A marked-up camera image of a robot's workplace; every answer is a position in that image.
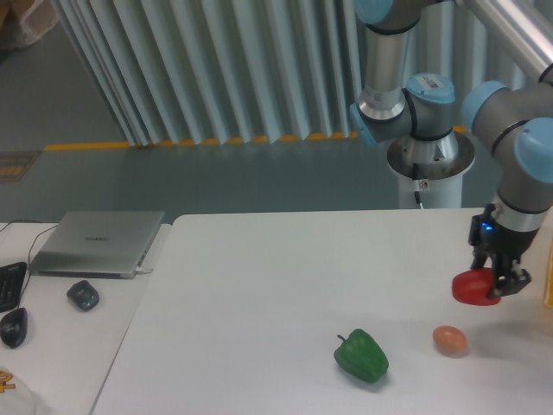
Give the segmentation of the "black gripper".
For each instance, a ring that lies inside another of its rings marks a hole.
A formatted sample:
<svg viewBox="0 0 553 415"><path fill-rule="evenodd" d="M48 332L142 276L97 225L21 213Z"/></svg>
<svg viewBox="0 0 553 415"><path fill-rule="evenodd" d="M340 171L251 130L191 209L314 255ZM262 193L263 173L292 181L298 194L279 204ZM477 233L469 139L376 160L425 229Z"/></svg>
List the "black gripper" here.
<svg viewBox="0 0 553 415"><path fill-rule="evenodd" d="M468 244L473 248L471 270L492 262L493 281L488 291L490 299L519 293L531 282L530 273L521 267L522 254L530 247L538 230L520 232L501 225L493 217L499 211L497 204L488 203L482 214L472 217Z"/></svg>

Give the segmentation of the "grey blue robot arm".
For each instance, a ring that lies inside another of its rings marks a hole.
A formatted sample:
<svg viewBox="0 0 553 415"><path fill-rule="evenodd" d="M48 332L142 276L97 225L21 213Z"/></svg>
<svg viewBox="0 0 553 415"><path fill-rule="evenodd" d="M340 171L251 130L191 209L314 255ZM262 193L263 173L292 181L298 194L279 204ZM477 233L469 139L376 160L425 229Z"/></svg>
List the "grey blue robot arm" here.
<svg viewBox="0 0 553 415"><path fill-rule="evenodd" d="M410 31L424 1L358 1L355 12L372 34L365 87L350 114L366 144L389 141L387 162L404 200L425 208L423 191L458 180L474 161L468 137L454 131L452 82L419 73L402 82ZM487 81L462 103L464 124L499 163L492 202L471 220L473 263L452 283L462 303L494 305L530 281L521 265L552 205L552 28L523 1L466 1L470 10L533 79L512 90Z"/></svg>

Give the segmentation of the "white striped sleeve forearm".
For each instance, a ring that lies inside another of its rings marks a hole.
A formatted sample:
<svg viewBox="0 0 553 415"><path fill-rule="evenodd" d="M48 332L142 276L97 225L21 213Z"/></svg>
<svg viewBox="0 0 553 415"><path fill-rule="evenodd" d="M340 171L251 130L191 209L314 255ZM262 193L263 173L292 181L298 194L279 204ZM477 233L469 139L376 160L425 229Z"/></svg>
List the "white striped sleeve forearm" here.
<svg viewBox="0 0 553 415"><path fill-rule="evenodd" d="M1 415L50 414L52 410L7 367L1 366Z"/></svg>

